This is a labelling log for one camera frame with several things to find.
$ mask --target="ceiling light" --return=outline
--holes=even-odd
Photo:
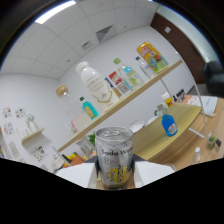
[[[48,19],[50,19],[52,16],[54,16],[58,12],[62,11],[63,9],[68,8],[69,6],[75,5],[75,4],[76,4],[75,1],[68,1],[59,6],[56,6],[55,8],[49,10],[48,12],[46,12],[45,14],[40,16],[35,22],[39,23],[39,24],[43,24],[44,22],[46,22]]]

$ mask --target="table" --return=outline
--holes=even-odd
[[[208,162],[216,159],[223,158],[224,155],[224,99],[218,98],[216,110],[216,116],[211,118],[206,116],[206,130],[207,136],[202,139],[198,135],[191,131],[186,131],[176,141],[174,141],[169,147],[161,152],[158,156],[149,159],[149,162],[158,164],[172,163],[176,166],[176,170],[179,171],[191,165],[194,150],[197,147],[201,149],[201,163]],[[203,133],[203,115],[200,114],[196,120],[192,123],[191,128]],[[223,142],[219,148],[217,145],[214,149],[208,149],[208,133],[212,129],[217,129],[218,139]],[[135,188],[134,179],[131,178],[128,183],[127,189]],[[97,188],[103,189],[100,180],[97,181]]]

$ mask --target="chair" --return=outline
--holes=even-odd
[[[208,62],[204,67],[204,78],[211,95],[224,97],[224,70],[218,61]]]

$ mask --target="soda can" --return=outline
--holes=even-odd
[[[105,190],[126,189],[133,158],[133,132],[128,128],[109,127],[96,132],[96,151]]]

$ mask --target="wooden shelf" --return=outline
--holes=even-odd
[[[44,130],[44,128],[30,134],[27,135],[26,137],[22,138],[22,144],[24,144],[25,142],[27,142],[28,140],[30,140],[31,138],[34,138],[35,136],[39,135],[40,133],[42,133],[42,131]]]
[[[169,72],[171,72],[173,69],[178,67],[182,63],[181,60],[178,62],[167,66],[163,70],[157,73],[156,77],[153,79],[147,81],[141,88],[137,89],[134,92],[131,92],[128,96],[121,99],[115,106],[110,108],[107,112],[105,112],[103,115],[101,115],[98,119],[96,119],[93,123],[91,123],[86,129],[83,131],[75,134],[67,143],[65,143],[62,147],[58,149],[59,152],[63,151],[65,148],[67,148],[69,145],[77,141],[78,139],[81,139],[84,135],[86,135],[88,132],[90,132],[93,128],[95,128],[97,125],[102,123],[104,120],[106,120],[108,117],[113,115],[115,112],[120,110],[122,107],[124,107],[126,104],[128,104],[130,101],[135,99],[137,96],[139,96],[141,93],[143,93],[145,90],[147,90],[150,86],[154,85],[156,82],[158,82],[161,78],[166,76]]]
[[[135,133],[133,153],[145,160],[149,160],[155,155],[158,155],[190,127],[200,112],[201,107],[174,103],[168,109],[168,114],[173,116],[176,122],[178,128],[176,135],[168,137],[161,124],[162,118],[158,117],[151,124]]]

